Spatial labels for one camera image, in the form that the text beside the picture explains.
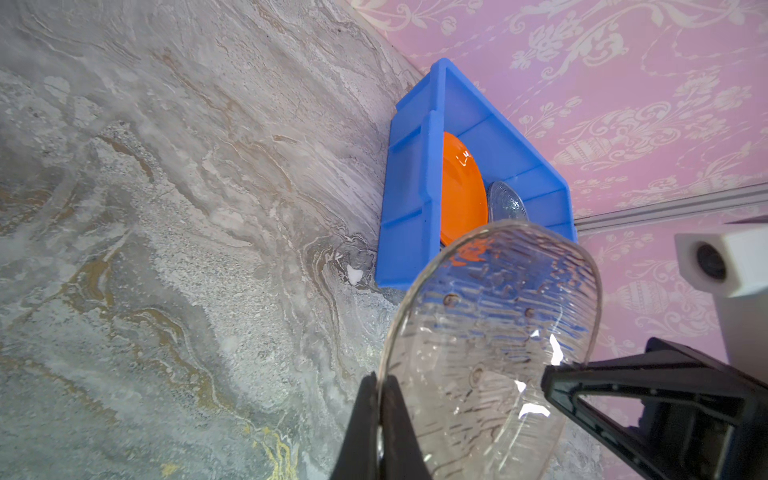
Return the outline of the orange plastic plate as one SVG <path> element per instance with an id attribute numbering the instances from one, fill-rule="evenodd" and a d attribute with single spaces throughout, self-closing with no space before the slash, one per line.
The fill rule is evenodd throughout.
<path id="1" fill-rule="evenodd" d="M 464 143 L 445 132 L 440 243 L 443 248 L 489 220 L 485 184 L 477 163 Z"/>

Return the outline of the right aluminium frame post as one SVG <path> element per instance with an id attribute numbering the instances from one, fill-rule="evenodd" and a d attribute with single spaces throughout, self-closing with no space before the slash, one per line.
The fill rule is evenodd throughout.
<path id="1" fill-rule="evenodd" d="M 575 221 L 579 235 L 672 220 L 690 215 L 742 208 L 767 201 L 767 183 L 665 201 L 627 210 L 585 217 Z"/>

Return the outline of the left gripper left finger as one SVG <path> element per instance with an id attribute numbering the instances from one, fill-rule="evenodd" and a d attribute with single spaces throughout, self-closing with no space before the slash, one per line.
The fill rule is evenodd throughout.
<path id="1" fill-rule="evenodd" d="M 359 385 L 342 447 L 330 480 L 374 480 L 378 476 L 378 382 L 374 372 Z"/>

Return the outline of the blue plastic bin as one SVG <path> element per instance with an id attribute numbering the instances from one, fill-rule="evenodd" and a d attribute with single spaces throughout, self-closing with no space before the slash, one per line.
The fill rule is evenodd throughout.
<path id="1" fill-rule="evenodd" d="M 440 251 L 443 135 L 474 156 L 485 184 L 505 182 L 531 222 L 578 240 L 566 180 L 448 58 L 396 105 L 390 124 L 375 281 L 406 291 Z"/>

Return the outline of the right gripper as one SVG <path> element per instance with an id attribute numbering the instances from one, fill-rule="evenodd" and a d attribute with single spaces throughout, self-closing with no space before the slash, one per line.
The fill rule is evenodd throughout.
<path id="1" fill-rule="evenodd" d="M 767 384 L 700 351 L 652 338 L 641 355 L 546 367 L 545 398 L 646 479 L 765 479 Z M 637 399 L 623 427 L 588 397 Z"/>

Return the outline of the clear glass plate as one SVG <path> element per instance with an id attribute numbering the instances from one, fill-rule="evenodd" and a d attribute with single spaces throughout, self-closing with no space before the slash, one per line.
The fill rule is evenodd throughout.
<path id="1" fill-rule="evenodd" d="M 398 380 L 434 479 L 538 479 L 565 417 L 549 366 L 586 361 L 601 315 L 591 255 L 505 220 L 445 247 L 406 293 L 381 363 Z"/>
<path id="2" fill-rule="evenodd" d="M 503 181 L 490 184 L 487 189 L 487 204 L 490 222 L 529 219 L 520 196 Z"/>

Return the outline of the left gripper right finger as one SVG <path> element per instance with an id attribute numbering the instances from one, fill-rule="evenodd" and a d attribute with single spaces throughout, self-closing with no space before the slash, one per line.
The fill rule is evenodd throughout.
<path id="1" fill-rule="evenodd" d="M 380 424 L 383 456 L 379 478 L 431 480 L 397 378 L 388 375 L 381 386 Z"/>

